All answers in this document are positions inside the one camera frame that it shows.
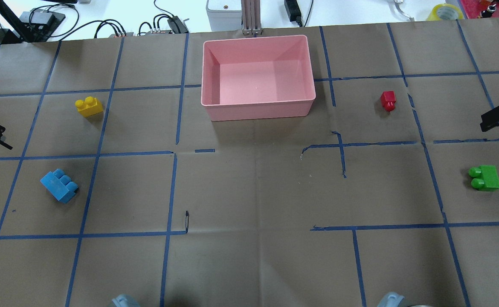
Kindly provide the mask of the pink plastic box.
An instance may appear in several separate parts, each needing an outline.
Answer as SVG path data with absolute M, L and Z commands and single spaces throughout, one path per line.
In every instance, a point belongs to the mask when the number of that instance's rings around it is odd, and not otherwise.
M 211 121 L 304 117 L 315 99 L 305 35 L 203 43 L 200 103 Z

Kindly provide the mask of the green toy block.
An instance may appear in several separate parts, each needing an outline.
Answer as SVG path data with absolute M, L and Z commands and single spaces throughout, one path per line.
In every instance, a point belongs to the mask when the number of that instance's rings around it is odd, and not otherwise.
M 470 186 L 478 191 L 499 190 L 499 176 L 495 165 L 480 165 L 468 170 Z

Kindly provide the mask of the white square box device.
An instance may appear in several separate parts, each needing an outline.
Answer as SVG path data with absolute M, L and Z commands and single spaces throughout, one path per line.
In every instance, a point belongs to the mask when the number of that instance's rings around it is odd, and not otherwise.
M 242 29 L 241 0 L 208 0 L 206 12 L 213 32 Z

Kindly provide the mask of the black usb hub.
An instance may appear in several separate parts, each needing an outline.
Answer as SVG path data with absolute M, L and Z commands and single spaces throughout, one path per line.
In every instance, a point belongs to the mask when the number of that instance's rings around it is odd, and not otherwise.
M 47 12 L 46 10 L 37 9 L 30 16 L 29 11 L 23 12 L 20 20 L 26 26 L 31 26 L 39 31 L 54 31 L 64 21 L 66 16 L 59 12 Z

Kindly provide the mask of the aluminium frame post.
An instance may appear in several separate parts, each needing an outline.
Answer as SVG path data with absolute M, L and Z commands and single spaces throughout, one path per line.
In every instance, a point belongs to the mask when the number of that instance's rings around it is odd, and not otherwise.
M 261 1 L 242 0 L 241 12 L 242 33 L 244 35 L 261 35 Z

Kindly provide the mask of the yellow tape roll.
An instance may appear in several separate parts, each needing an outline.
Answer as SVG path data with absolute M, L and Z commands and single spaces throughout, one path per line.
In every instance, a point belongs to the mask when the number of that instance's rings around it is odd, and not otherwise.
M 426 18 L 426 21 L 441 21 L 441 20 L 463 20 L 464 14 L 462 10 L 455 5 L 441 3 L 434 6 Z

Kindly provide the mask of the yellow toy block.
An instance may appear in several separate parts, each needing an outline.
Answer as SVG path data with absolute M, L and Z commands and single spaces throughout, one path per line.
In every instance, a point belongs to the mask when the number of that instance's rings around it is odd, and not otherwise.
M 75 101 L 75 107 L 83 117 L 93 116 L 104 111 L 101 101 L 94 96 Z

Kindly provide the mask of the brown paper table cover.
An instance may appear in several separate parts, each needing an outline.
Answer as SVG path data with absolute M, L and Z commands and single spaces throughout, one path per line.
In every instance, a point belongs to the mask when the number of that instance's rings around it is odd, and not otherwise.
M 499 306 L 499 18 L 305 35 L 304 117 L 213 122 L 203 43 L 239 32 L 0 46 L 0 307 Z M 395 110 L 380 96 L 394 91 Z M 75 101 L 104 111 L 83 117 Z M 67 203 L 40 183 L 62 169 Z

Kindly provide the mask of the black power adapter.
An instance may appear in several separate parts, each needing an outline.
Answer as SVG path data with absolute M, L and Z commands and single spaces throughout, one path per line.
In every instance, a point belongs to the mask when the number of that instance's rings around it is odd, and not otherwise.
M 285 11 L 288 15 L 288 20 L 291 23 L 297 23 L 302 26 L 302 12 L 296 0 L 284 0 Z

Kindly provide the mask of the blue toy block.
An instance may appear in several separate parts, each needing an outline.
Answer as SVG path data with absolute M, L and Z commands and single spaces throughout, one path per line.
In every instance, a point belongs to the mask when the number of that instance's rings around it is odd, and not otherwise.
M 40 183 L 57 201 L 64 204 L 67 204 L 78 191 L 78 185 L 59 168 L 45 174 L 40 179 Z

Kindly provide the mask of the red toy block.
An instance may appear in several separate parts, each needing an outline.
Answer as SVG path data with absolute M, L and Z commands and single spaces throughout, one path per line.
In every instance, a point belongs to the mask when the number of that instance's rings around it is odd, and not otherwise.
M 384 91 L 380 96 L 380 102 L 382 108 L 386 112 L 392 112 L 395 110 L 395 104 L 397 102 L 396 95 L 394 91 Z

